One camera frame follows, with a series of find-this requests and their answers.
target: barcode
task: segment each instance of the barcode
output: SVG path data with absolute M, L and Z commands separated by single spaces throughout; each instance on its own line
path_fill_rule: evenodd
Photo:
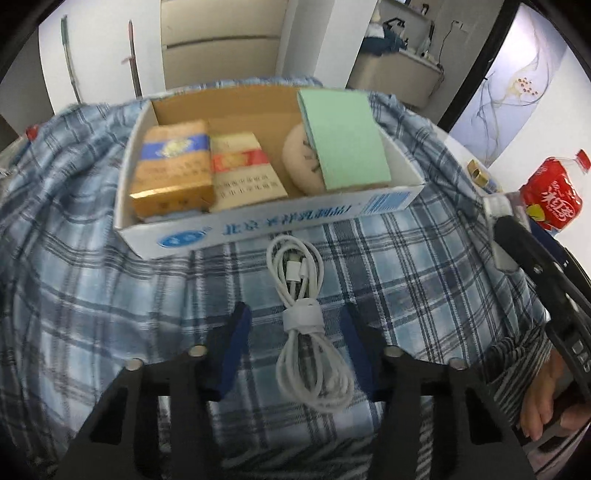
M 402 205 L 409 195 L 410 192 L 393 192 L 375 195 L 365 206 L 361 215 L 393 212 Z

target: blue stripe on box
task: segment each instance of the blue stripe on box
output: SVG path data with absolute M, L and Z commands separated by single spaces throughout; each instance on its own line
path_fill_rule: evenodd
M 142 147 L 140 160 L 162 160 L 184 155 L 188 152 L 209 150 L 209 136 L 206 134 L 192 137 L 175 138 L 166 142 L 148 142 Z

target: plastic bottle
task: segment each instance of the plastic bottle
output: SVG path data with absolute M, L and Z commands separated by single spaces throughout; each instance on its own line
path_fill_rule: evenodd
M 589 170 L 591 161 L 583 150 L 575 158 L 546 158 L 519 189 L 528 215 L 552 235 L 560 232 L 583 207 Z

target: plaid cloth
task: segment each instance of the plaid cloth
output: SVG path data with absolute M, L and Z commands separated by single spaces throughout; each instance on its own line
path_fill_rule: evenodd
M 427 185 L 402 212 L 292 232 L 324 259 L 327 336 L 347 355 L 338 312 L 355 301 L 416 358 L 478 364 L 513 421 L 548 352 L 545 310 L 523 273 L 494 267 L 481 201 L 431 124 L 394 97 L 369 99 Z M 254 315 L 248 353 L 233 390 L 210 405 L 226 468 L 252 478 L 362 478 L 381 406 L 357 391 L 344 412 L 319 415 L 277 388 L 285 334 L 265 267 L 269 238 L 144 261 L 113 232 L 119 166 L 141 105 L 71 108 L 17 158 L 0 207 L 2 424 L 29 458 L 56 464 L 127 359 L 171 358 L 244 301 Z M 165 404 L 161 422 L 166 438 Z M 422 438 L 420 478 L 427 410 Z

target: round beige object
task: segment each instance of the round beige object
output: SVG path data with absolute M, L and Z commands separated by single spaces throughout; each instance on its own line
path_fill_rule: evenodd
M 283 164 L 295 186 L 307 196 L 326 193 L 320 161 L 308 142 L 304 124 L 297 125 L 287 135 Z

